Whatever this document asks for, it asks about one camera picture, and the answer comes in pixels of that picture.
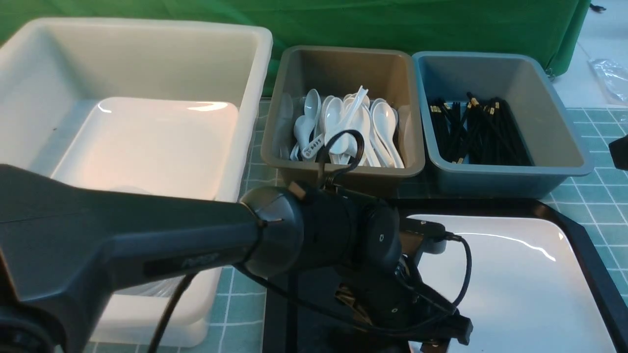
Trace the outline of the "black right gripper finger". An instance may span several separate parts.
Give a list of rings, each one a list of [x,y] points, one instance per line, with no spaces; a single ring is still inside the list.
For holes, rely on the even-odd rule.
[[[628,170],[628,135],[618,138],[608,144],[614,167],[618,170]]]

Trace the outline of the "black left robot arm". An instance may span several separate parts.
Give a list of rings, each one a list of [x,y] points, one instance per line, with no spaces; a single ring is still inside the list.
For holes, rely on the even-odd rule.
[[[80,353],[114,292],[180,277],[154,353],[196,275],[228,265],[361,331],[468,345],[467,241],[335,184],[342,174],[233,203],[83,189],[3,164],[1,351]]]

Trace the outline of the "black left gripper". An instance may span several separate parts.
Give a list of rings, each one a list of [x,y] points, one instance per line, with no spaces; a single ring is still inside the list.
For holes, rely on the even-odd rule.
[[[402,339],[457,340],[470,343],[473,324],[457,306],[424,284],[416,267],[394,270],[335,268],[340,276],[336,299],[353,319],[370,330]]]

